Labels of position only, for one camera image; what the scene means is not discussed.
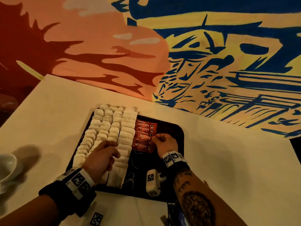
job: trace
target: black tray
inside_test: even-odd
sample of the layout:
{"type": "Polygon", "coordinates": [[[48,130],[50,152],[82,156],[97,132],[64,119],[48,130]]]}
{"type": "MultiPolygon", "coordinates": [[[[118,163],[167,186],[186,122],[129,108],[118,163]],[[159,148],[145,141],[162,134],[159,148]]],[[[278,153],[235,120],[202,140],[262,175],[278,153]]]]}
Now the black tray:
{"type": "MultiPolygon", "coordinates": [[[[90,122],[92,120],[91,115],[87,126],[78,142],[77,147],[80,145],[84,135],[85,131],[88,129],[90,122]]],[[[144,117],[141,115],[137,116],[137,119],[157,123],[157,131],[156,133],[168,133],[173,138],[176,139],[179,147],[179,153],[181,153],[184,156],[184,132],[180,128],[179,125],[168,123],[165,121],[156,120],[153,118],[144,117]]],[[[73,153],[73,156],[67,166],[67,170],[72,168],[73,164],[73,157],[76,153],[77,147],[73,153]]],[[[147,152],[141,152],[141,151],[131,151],[129,162],[128,162],[128,169],[126,172],[125,180],[133,178],[134,174],[134,182],[129,181],[122,185],[122,188],[114,188],[109,187],[106,185],[99,184],[96,186],[97,191],[102,192],[108,192],[113,194],[122,194],[127,196],[134,196],[134,197],[140,197],[150,200],[156,200],[156,201],[162,201],[162,202],[168,202],[168,203],[174,203],[176,200],[175,191],[173,189],[171,181],[165,181],[161,183],[161,193],[157,197],[151,197],[146,192],[146,173],[148,170],[156,169],[159,173],[161,172],[162,160],[158,156],[157,149],[153,153],[147,153],[147,152]]]]}

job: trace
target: wristband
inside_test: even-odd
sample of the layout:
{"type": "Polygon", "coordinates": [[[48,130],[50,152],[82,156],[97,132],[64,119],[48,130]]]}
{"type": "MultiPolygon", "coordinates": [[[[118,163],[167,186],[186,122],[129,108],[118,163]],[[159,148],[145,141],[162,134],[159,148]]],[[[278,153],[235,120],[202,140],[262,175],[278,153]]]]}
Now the wristband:
{"type": "Polygon", "coordinates": [[[81,217],[96,197],[94,182],[81,168],[72,168],[59,176],[53,183],[39,191],[55,202],[60,220],[77,213],[81,217]]]}
{"type": "Polygon", "coordinates": [[[187,164],[187,160],[176,151],[168,152],[163,155],[163,161],[165,163],[164,174],[169,181],[174,181],[175,175],[183,170],[190,169],[187,164]]]}

